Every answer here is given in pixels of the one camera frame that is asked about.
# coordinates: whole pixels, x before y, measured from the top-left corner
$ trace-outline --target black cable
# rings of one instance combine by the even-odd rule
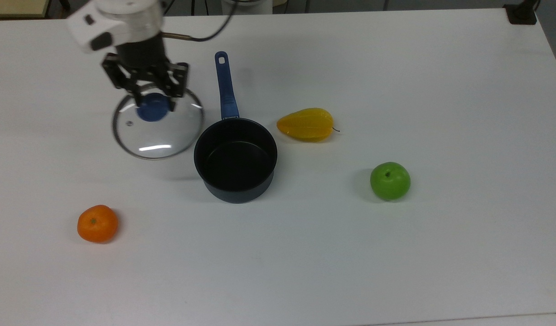
[[[205,42],[205,41],[209,41],[210,39],[213,39],[225,29],[225,27],[230,22],[230,20],[232,20],[234,13],[236,13],[236,10],[238,9],[238,0],[233,0],[233,1],[234,1],[234,5],[232,6],[232,10],[230,11],[230,14],[227,17],[226,21],[224,21],[223,25],[218,29],[218,31],[216,31],[212,35],[209,35],[208,37],[204,37],[204,38],[197,38],[197,37],[191,37],[189,35],[182,35],[182,34],[175,34],[175,33],[162,33],[162,37],[182,39],[184,41],[194,41],[194,42]]]
[[[171,6],[173,5],[174,2],[175,2],[175,0],[171,0],[171,2],[169,3],[169,6],[167,6],[167,9],[165,9],[165,11],[163,12],[163,16],[166,15],[166,13],[169,11],[169,9],[171,9]]]

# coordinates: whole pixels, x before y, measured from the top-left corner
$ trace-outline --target floor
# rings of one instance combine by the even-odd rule
[[[195,0],[195,15],[222,14],[222,0]],[[71,12],[80,8],[87,0],[69,0]],[[521,0],[387,0],[387,10],[425,10],[425,9],[468,9],[501,8],[504,4],[518,4]],[[191,15],[191,0],[164,0],[170,6],[166,16]],[[318,13],[318,12],[356,12],[380,11],[385,9],[385,0],[289,0],[287,4],[275,6],[274,14],[284,13]],[[64,18],[70,12],[64,12],[58,0],[50,0],[48,16]],[[556,56],[556,0],[541,0],[537,9],[551,49]]]

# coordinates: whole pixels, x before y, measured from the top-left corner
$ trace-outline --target pan handle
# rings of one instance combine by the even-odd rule
[[[218,71],[219,99],[222,104],[222,120],[239,118],[238,105],[234,96],[232,73],[227,53],[220,51],[215,54],[215,68]]]

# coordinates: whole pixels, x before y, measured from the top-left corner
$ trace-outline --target white table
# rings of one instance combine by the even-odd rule
[[[168,18],[196,37],[223,17]],[[241,115],[274,135],[270,188],[207,191],[192,152],[127,155],[124,93],[64,21],[0,21],[0,325],[346,326],[556,312],[556,62],[503,9],[235,17],[168,40],[218,120],[213,56]],[[278,118],[328,109],[340,134],[299,143]],[[397,161],[399,202],[369,189]],[[110,244],[79,214],[121,216]]]

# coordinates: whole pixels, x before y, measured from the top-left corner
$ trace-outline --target apple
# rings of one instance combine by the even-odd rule
[[[399,163],[382,163],[371,172],[371,188],[381,199],[401,198],[410,187],[411,176]]]

